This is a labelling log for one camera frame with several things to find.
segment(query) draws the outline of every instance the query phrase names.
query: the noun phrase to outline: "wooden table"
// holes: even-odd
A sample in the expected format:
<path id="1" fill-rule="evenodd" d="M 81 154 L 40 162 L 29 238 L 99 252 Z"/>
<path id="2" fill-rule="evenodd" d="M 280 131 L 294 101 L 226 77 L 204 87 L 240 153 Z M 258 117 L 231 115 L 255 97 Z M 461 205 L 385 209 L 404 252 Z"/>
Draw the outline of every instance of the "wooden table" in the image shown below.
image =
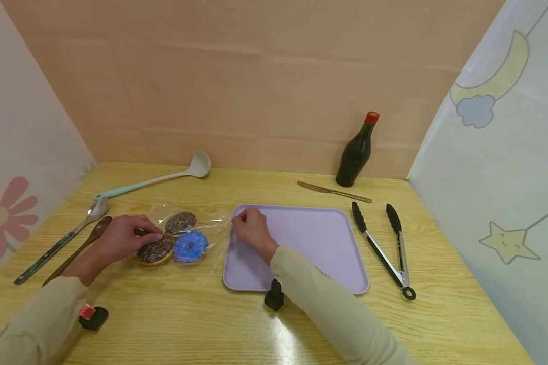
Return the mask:
<path id="1" fill-rule="evenodd" d="M 84 218 L 95 193 L 178 170 L 123 162 L 98 166 L 0 268 L 0 330 L 88 237 L 93 224 L 25 284 L 12 284 Z M 243 203 L 339 208 L 351 216 L 351 200 L 310 191 L 298 186 L 297 180 L 335 186 L 334 178 L 325 175 L 213 169 L 202 180 L 185 177 L 115 197 L 109 215 L 143 214 L 156 202 L 202 212 L 232 212 Z M 418 298 L 404 299 L 352 223 L 370 280 L 369 291 L 359 299 L 419 364 L 532 364 L 408 183 L 360 178 L 349 191 L 373 199 L 373 204 L 359 206 L 392 262 L 397 250 L 386 203 L 400 215 L 410 280 Z M 108 322 L 98 333 L 74 333 L 65 363 L 343 363 L 294 304 L 287 301 L 274 313 L 263 305 L 263 294 L 226 289 L 221 281 L 225 246 L 221 242 L 203 265 L 144 268 L 129 259 L 108 268 L 90 289 L 93 303 L 109 310 Z"/>

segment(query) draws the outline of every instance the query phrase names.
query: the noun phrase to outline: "bottle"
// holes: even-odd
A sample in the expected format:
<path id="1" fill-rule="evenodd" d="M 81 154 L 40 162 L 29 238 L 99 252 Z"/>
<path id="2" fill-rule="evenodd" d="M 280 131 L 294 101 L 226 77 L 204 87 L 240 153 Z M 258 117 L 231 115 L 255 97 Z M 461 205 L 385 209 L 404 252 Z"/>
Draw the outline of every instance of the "bottle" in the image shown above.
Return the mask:
<path id="1" fill-rule="evenodd" d="M 379 113 L 368 112 L 365 123 L 359 133 L 347 143 L 341 156 L 341 164 L 337 173 L 337 184 L 346 188 L 353 185 L 363 166 L 371 154 L 371 132 L 380 118 Z"/>

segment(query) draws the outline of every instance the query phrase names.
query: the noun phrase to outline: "wooden spoon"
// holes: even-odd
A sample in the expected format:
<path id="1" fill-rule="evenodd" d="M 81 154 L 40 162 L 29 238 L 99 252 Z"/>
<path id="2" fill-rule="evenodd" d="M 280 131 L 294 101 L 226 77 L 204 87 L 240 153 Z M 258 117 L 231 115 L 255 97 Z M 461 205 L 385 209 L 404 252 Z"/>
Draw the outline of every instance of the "wooden spoon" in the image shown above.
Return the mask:
<path id="1" fill-rule="evenodd" d="M 57 268 L 51 274 L 51 276 L 48 277 L 47 280 L 45 280 L 45 282 L 43 283 L 43 286 L 47 285 L 48 282 L 55 279 L 55 277 L 58 277 L 59 275 L 61 275 L 63 271 L 65 271 L 67 266 L 69 266 L 69 264 L 71 264 L 71 262 L 75 260 L 78 254 L 80 254 L 81 251 L 85 249 L 85 247 L 89 246 L 91 243 L 95 242 L 98 238 L 100 238 L 101 235 L 104 234 L 104 232 L 106 231 L 106 228 L 109 226 L 111 221 L 112 221 L 112 218 L 111 216 L 108 215 L 108 216 L 104 216 L 104 218 L 102 218 L 100 222 L 97 222 L 97 224 L 95 225 L 95 227 L 93 227 L 93 230 L 89 234 L 89 237 L 85 241 L 85 243 L 83 243 L 81 247 L 75 250 L 75 252 L 68 259 L 66 259 L 65 262 L 63 262 L 63 264 L 61 264 L 61 266 L 59 266 L 59 268 Z"/>

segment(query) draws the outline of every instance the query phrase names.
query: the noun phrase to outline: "white backdrop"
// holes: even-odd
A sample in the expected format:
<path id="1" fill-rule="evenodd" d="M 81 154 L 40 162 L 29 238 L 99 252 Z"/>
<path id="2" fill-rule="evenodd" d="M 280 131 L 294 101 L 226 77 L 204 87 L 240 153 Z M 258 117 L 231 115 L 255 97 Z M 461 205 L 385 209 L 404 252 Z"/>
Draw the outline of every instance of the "white backdrop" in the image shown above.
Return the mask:
<path id="1" fill-rule="evenodd" d="M 92 168 L 91 154 L 0 4 L 0 265 Z"/>
<path id="2" fill-rule="evenodd" d="M 548 0 L 508 0 L 410 182 L 532 359 L 548 365 Z"/>

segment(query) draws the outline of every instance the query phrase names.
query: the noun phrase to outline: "crescent moon drawing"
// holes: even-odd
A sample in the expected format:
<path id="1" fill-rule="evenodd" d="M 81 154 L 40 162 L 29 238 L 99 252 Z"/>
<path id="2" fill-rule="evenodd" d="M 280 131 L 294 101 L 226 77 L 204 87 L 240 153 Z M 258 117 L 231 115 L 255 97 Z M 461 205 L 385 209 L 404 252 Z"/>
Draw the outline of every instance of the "crescent moon drawing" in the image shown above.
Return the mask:
<path id="1" fill-rule="evenodd" d="M 513 38 L 507 56 L 489 80 L 471 88 L 465 88 L 455 82 L 451 87 L 450 96 L 453 103 L 458 105 L 464 99 L 473 99 L 475 96 L 489 95 L 499 100 L 517 83 L 528 63 L 529 43 L 525 35 L 513 31 Z"/>

